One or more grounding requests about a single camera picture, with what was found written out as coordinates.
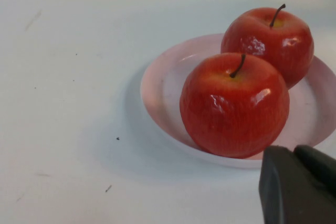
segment plate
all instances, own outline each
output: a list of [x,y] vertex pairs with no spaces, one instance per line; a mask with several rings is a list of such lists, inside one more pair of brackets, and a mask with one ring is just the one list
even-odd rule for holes
[[[178,44],[156,58],[141,81],[141,99],[152,122],[166,139],[204,160],[237,168],[260,168],[263,152],[246,159],[203,152],[184,128],[179,99],[188,74],[205,58],[218,54],[223,34],[206,35]],[[328,151],[336,129],[336,76],[318,57],[307,75],[290,89],[285,127],[273,145],[293,150],[298,144]]]

